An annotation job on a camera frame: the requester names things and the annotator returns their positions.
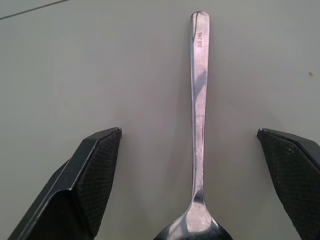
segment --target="gray tabletop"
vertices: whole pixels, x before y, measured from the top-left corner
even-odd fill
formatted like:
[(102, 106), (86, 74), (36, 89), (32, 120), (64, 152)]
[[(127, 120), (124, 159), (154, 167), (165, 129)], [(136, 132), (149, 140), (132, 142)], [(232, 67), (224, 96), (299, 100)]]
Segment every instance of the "gray tabletop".
[(185, 211), (190, 16), (203, 10), (207, 207), (235, 240), (300, 239), (256, 133), (320, 143), (319, 9), (316, 0), (70, 0), (0, 20), (0, 238), (81, 140), (111, 127), (123, 138), (96, 239), (150, 240)]

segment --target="spoon handle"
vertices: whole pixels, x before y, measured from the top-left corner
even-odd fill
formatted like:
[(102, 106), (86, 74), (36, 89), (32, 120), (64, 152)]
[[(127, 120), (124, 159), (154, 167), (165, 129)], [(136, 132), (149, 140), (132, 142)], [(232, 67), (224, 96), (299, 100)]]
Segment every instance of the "spoon handle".
[(198, 11), (191, 16), (191, 92), (193, 186), (192, 200), (204, 201), (204, 133), (208, 80), (209, 15)]

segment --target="stainless steel spoon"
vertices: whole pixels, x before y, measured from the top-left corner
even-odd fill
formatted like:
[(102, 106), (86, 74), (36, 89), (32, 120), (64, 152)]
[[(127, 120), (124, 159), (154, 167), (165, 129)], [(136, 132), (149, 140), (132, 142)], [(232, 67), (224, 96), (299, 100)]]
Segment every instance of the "stainless steel spoon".
[(191, 16), (191, 91), (193, 136), (192, 200), (186, 212), (155, 240), (232, 240), (210, 215), (204, 198), (204, 133), (209, 56), (209, 15)]

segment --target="spoon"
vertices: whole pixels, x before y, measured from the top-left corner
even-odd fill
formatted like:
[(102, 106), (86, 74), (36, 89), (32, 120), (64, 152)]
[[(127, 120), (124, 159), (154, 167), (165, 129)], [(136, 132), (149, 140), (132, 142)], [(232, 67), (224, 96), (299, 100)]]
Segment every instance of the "spoon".
[(232, 240), (209, 213), (204, 198), (204, 133), (209, 56), (209, 15), (191, 16), (193, 187), (186, 212), (154, 240)]

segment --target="black plastic object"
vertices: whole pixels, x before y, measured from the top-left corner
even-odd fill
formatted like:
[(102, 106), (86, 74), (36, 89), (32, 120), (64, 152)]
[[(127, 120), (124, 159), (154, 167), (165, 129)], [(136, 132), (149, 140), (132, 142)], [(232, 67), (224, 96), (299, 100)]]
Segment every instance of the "black plastic object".
[(121, 137), (115, 127), (85, 138), (8, 240), (93, 240), (111, 192)]
[(320, 239), (320, 146), (270, 129), (257, 134), (275, 191), (302, 240)]

